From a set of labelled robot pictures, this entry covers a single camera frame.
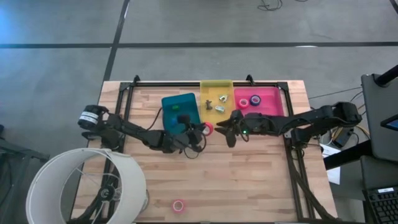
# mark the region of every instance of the wooden table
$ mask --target wooden table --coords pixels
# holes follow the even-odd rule
[[[287,82],[294,113],[308,111],[310,105],[304,82]],[[103,85],[99,105],[106,106],[110,112],[115,110],[119,84],[105,82]],[[163,97],[184,93],[194,93],[199,102],[199,87],[135,87],[129,121],[149,127]],[[162,128],[162,116],[159,116],[153,129]],[[249,142],[238,138],[236,146],[228,148],[224,136],[214,132],[207,141],[206,149],[198,158],[187,159],[184,154],[163,154],[150,150],[137,139],[126,139],[124,153],[130,154],[141,166],[150,194],[149,206],[137,217],[137,222],[297,220],[282,137],[251,136]],[[89,145],[99,146],[98,141]],[[306,148],[304,161],[312,192],[336,217],[319,147]],[[103,166],[103,158],[92,159],[85,163],[83,171],[97,173],[91,179],[101,182]],[[91,180],[81,178],[72,217],[84,211],[98,189]],[[302,193],[300,198],[305,210]],[[175,199],[184,199],[185,213],[173,213],[171,203]]]

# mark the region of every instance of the concrete floor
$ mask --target concrete floor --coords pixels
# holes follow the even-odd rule
[[[130,2],[120,42],[370,42],[398,39],[391,3],[373,0],[284,0],[264,12],[260,0],[138,0]],[[5,0],[0,44],[112,43],[123,1]],[[110,49],[0,49],[0,123],[10,142],[55,156],[85,147],[77,119],[97,103]],[[360,86],[365,73],[397,64],[397,47],[245,49],[119,49],[111,80],[305,80],[308,96]],[[348,101],[358,91],[310,100],[313,107]],[[32,163],[24,197],[39,169]],[[66,186],[67,214],[77,178]],[[332,186],[339,216],[358,220],[358,201]]]

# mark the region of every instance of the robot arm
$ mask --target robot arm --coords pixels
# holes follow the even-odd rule
[[[104,106],[88,105],[82,112],[78,124],[81,128],[89,130],[82,133],[87,139],[100,137],[101,142],[110,149],[117,149],[123,134],[134,137],[152,150],[163,153],[173,153],[177,149],[182,152],[186,147],[196,152],[202,152],[199,146],[202,140],[204,124],[191,124],[189,117],[184,116],[180,123],[185,124],[182,134],[171,134],[165,130],[148,130],[136,124],[123,120],[119,115],[109,113]]]
[[[248,113],[243,116],[240,110],[234,110],[228,120],[217,123],[215,130],[226,136],[227,145],[234,147],[236,136],[241,135],[248,141],[250,134],[279,136],[293,128],[291,144],[293,147],[306,146],[311,137],[325,134],[328,130],[342,126],[353,127],[361,122],[356,106],[352,103],[339,102],[332,106],[295,114],[293,116],[270,116],[261,113]],[[310,126],[300,129],[299,126]]]

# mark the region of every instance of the teal bin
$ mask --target teal bin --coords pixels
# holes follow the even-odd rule
[[[191,123],[200,124],[199,111],[195,94],[187,93],[162,99],[163,128],[173,134],[180,134],[185,129],[184,124],[177,123],[177,116],[187,114]]]

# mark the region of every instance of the lamp shade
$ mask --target lamp shade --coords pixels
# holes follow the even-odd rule
[[[110,149],[74,149],[49,160],[36,174],[26,200],[30,224],[66,223],[61,213],[61,194],[72,172],[92,157],[107,157],[119,171],[122,192],[109,224],[131,224],[146,201],[146,182],[138,163],[129,155]]]

